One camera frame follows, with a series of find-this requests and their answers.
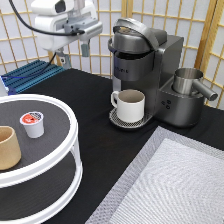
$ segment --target coffee maker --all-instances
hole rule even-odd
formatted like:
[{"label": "coffee maker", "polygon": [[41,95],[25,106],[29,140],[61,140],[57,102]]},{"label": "coffee maker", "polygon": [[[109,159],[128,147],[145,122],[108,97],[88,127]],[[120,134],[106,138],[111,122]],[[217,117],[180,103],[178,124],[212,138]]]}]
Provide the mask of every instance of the coffee maker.
[{"label": "coffee maker", "polygon": [[[113,38],[108,41],[113,53],[113,90],[135,89],[145,95],[145,117],[136,127],[152,117],[177,127],[195,125],[200,119],[204,96],[197,91],[186,95],[173,89],[184,38],[148,28],[131,18],[118,19],[113,32]],[[110,113],[115,125],[135,128],[134,124],[119,121],[115,110]]]}]

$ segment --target metal pitcher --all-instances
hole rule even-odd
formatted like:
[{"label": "metal pitcher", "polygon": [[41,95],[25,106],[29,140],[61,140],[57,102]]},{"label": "metal pitcher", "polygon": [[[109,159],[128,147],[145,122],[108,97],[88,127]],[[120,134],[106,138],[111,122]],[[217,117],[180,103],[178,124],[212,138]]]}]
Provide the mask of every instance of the metal pitcher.
[{"label": "metal pitcher", "polygon": [[200,92],[209,101],[214,101],[218,94],[201,83],[203,72],[195,68],[179,68],[175,71],[173,89],[183,95]]}]

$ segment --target shoji screen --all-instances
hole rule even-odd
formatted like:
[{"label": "shoji screen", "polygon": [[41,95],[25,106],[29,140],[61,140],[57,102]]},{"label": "shoji screen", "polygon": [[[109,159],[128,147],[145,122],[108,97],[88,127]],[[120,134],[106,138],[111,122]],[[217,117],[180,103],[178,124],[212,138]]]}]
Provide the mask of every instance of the shoji screen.
[{"label": "shoji screen", "polygon": [[212,107],[224,109],[224,0],[219,0],[207,40],[201,70],[205,73],[204,83],[219,94]]},{"label": "shoji screen", "polygon": [[[34,26],[35,14],[30,5],[33,0],[13,0],[23,19]],[[116,19],[121,17],[122,0],[93,0],[98,17],[103,22],[103,32],[92,38],[90,58],[81,57],[79,41],[65,47],[71,58],[72,67],[93,74],[110,77],[111,54],[107,41],[111,37]],[[0,0],[0,75],[21,67],[33,60],[49,60],[52,54],[43,50],[36,33],[24,27],[14,15],[8,0]]]},{"label": "shoji screen", "polygon": [[[14,0],[23,19],[34,25],[30,0]],[[35,34],[25,28],[14,15],[8,0],[0,1],[0,75],[33,60],[48,60],[48,52],[39,47]]]},{"label": "shoji screen", "polygon": [[210,0],[133,0],[132,17],[184,37],[180,67],[194,67],[210,2],[214,7]]}]

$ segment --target white robot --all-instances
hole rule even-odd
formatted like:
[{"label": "white robot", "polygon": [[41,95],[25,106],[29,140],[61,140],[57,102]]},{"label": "white robot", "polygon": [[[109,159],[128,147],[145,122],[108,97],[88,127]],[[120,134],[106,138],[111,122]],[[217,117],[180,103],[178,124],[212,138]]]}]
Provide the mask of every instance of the white robot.
[{"label": "white robot", "polygon": [[35,18],[35,28],[56,33],[76,34],[75,36],[53,36],[38,34],[40,46],[47,51],[57,52],[63,67],[71,67],[63,47],[80,40],[82,56],[89,56],[90,39],[102,32],[102,22],[98,21],[95,6],[91,0],[35,0],[31,4]]}]

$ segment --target table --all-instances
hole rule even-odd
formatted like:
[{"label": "table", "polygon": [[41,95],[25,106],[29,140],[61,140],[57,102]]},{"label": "table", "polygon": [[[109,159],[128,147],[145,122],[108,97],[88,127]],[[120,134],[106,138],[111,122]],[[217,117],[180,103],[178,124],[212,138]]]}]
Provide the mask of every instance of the table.
[{"label": "table", "polygon": [[113,108],[111,92],[110,79],[75,69],[24,92],[62,100],[79,124],[82,181],[71,202],[47,224],[85,223],[158,126],[224,150],[224,111],[204,106],[201,120],[193,128],[179,129],[154,120],[136,132],[125,132],[108,119]]}]

